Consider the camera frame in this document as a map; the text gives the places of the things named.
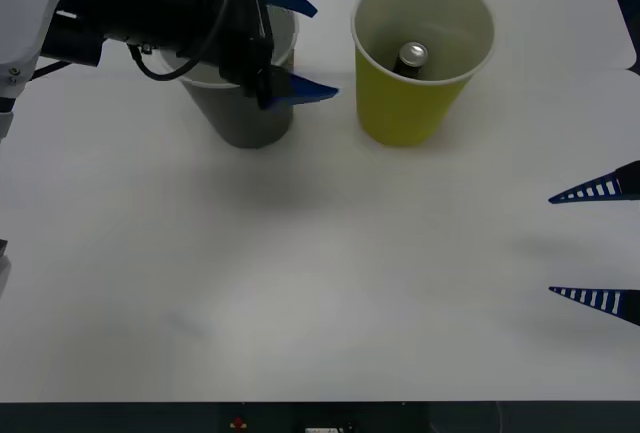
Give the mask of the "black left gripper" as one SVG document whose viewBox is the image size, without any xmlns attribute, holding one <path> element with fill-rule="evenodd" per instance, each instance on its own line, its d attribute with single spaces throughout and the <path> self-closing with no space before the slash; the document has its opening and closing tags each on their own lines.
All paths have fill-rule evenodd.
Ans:
<svg viewBox="0 0 640 433">
<path fill-rule="evenodd" d="M 207 0 L 218 13 L 225 7 L 221 27 L 204 61 L 220 76 L 258 101 L 263 110 L 279 104 L 317 103 L 335 97 L 339 89 L 316 83 L 271 65 L 274 40 L 268 7 L 314 17 L 318 9 L 308 0 Z"/>
</svg>

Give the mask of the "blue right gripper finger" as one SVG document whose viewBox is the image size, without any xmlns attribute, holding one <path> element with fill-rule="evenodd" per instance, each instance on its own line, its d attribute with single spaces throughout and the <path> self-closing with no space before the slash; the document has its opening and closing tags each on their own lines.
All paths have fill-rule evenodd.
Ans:
<svg viewBox="0 0 640 433">
<path fill-rule="evenodd" d="M 640 325 L 640 291 L 637 289 L 582 289 L 550 286 L 549 291 L 570 301 Z"/>
<path fill-rule="evenodd" d="M 639 164 L 634 161 L 615 171 L 576 185 L 553 197 L 550 204 L 639 200 Z"/>
</svg>

